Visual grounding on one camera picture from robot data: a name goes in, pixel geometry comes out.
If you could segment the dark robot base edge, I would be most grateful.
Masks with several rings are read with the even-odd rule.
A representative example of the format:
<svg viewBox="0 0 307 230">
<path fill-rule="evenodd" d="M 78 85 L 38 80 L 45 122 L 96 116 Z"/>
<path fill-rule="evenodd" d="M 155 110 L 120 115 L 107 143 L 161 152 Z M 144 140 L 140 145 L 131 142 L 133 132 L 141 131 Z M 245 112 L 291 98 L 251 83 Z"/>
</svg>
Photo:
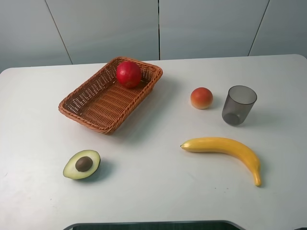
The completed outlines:
<svg viewBox="0 0 307 230">
<path fill-rule="evenodd" d="M 225 221 L 175 221 L 74 224 L 66 230 L 241 230 Z"/>
</svg>

